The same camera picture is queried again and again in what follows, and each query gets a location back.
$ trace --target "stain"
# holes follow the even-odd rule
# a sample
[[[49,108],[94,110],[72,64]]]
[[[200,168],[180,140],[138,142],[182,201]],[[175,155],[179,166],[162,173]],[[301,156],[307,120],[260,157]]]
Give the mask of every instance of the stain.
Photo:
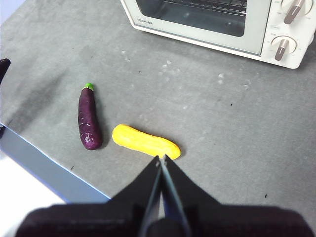
[[[10,122],[10,126],[16,133],[22,133],[34,120],[52,108],[51,101],[58,95],[59,85],[67,72],[67,70],[56,72],[52,76],[52,70],[43,74],[43,77],[49,78],[49,80],[37,84],[28,95],[25,95],[23,103],[12,115],[13,120]]]
[[[179,76],[181,70],[179,68],[174,70],[170,67],[168,69],[168,66],[170,66],[170,65],[171,65],[171,61],[167,60],[167,64],[164,64],[161,66],[161,72],[159,72],[158,74],[159,75],[168,74],[168,76],[172,76],[172,77]]]
[[[10,120],[10,122],[8,123],[8,125],[7,125],[7,127],[9,127],[10,126],[10,123],[12,123],[12,121],[13,121],[13,119],[11,119]]]
[[[245,90],[248,90],[250,88],[250,85],[251,85],[251,81],[246,80],[246,82],[242,86],[244,87]]]
[[[224,73],[220,73],[220,74],[218,75],[218,78],[225,78],[225,74],[224,74]]]
[[[123,50],[123,51],[121,52],[121,54],[124,55],[124,60],[129,63],[129,62],[130,62],[130,59],[128,58],[128,56],[126,55],[126,53],[127,53],[126,50]]]
[[[79,55],[83,61],[87,60],[88,58],[92,58],[91,56],[95,54],[94,49],[91,48],[89,45],[86,45],[82,48],[79,52]]]

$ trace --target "oven door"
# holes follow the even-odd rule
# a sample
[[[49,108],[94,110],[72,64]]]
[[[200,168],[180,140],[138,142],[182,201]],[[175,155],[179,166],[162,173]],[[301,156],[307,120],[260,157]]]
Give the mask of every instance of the oven door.
[[[135,26],[260,55],[271,0],[122,0]]]

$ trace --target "black object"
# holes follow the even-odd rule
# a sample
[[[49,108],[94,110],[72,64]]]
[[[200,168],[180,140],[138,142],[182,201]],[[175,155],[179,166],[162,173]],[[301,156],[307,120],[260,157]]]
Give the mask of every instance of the black object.
[[[10,64],[11,64],[11,62],[7,58],[0,60],[0,84],[1,84],[1,81],[2,81],[6,71],[8,70]]]
[[[5,130],[5,127],[0,127],[0,139],[2,138],[3,134],[4,134],[4,130]]]
[[[160,193],[165,217],[157,221]],[[105,204],[30,213],[17,237],[313,237],[302,216],[264,206],[222,205],[168,157],[155,157]]]

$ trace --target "dial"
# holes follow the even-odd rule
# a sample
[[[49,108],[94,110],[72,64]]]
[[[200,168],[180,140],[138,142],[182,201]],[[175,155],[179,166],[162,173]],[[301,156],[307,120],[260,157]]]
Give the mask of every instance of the dial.
[[[277,61],[281,61],[284,55],[293,53],[296,49],[296,41],[287,36],[276,37],[271,44],[276,51],[275,60]]]
[[[296,17],[306,15],[312,6],[313,0],[283,0],[282,9],[286,13],[284,23],[289,25]]]

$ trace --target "white floor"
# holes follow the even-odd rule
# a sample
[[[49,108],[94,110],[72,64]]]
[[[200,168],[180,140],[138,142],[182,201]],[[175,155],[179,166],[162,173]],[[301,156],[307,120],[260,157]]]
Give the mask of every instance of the white floor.
[[[1,25],[24,1],[0,0]],[[28,212],[58,203],[64,202],[0,151],[0,237],[15,236]]]

